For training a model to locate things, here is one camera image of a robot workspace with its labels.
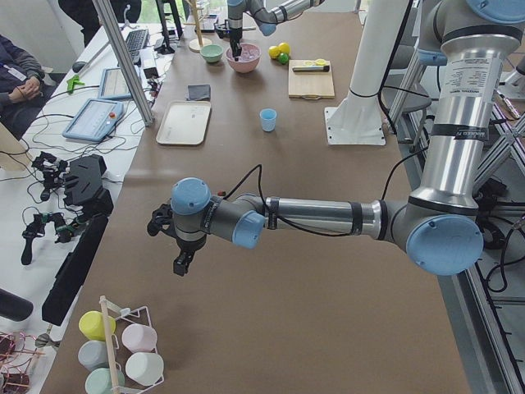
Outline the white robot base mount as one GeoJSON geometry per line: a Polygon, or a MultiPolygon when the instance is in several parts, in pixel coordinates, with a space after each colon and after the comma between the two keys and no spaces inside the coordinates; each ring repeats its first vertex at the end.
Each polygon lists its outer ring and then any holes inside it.
{"type": "Polygon", "coordinates": [[[368,8],[349,92],[336,107],[325,108],[330,145],[386,143],[382,130],[380,89],[395,43],[413,6],[411,1],[373,1],[368,8]]]}

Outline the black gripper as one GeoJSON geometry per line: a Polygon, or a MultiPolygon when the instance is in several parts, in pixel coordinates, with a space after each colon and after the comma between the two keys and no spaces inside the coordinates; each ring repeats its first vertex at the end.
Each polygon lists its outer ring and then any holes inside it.
{"type": "Polygon", "coordinates": [[[193,261],[195,253],[205,246],[206,239],[206,236],[202,236],[196,241],[185,241],[180,237],[176,238],[180,253],[173,261],[174,274],[184,276],[189,271],[189,266],[193,261]]]}
{"type": "Polygon", "coordinates": [[[242,46],[240,40],[242,39],[243,21],[241,19],[228,19],[230,30],[230,45],[232,48],[232,56],[240,57],[242,54],[242,46]]]}

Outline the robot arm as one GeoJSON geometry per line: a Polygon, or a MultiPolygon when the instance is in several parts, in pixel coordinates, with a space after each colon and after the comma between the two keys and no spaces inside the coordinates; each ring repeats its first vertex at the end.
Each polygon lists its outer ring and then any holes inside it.
{"type": "Polygon", "coordinates": [[[252,17],[262,34],[268,36],[276,31],[279,24],[293,20],[309,8],[318,7],[323,3],[323,0],[291,0],[267,9],[264,1],[260,0],[228,0],[227,16],[232,57],[237,61],[242,53],[240,41],[243,37],[245,13],[252,17]]]}
{"type": "Polygon", "coordinates": [[[180,248],[173,270],[185,275],[210,235],[252,249],[263,229],[318,236],[370,236],[399,246],[423,270],[461,273],[482,255],[474,180],[503,60],[523,37],[521,1],[424,2],[420,41],[445,55],[445,80],[419,186],[404,201],[371,203],[213,195],[195,177],[174,184],[170,232],[180,248]]]}

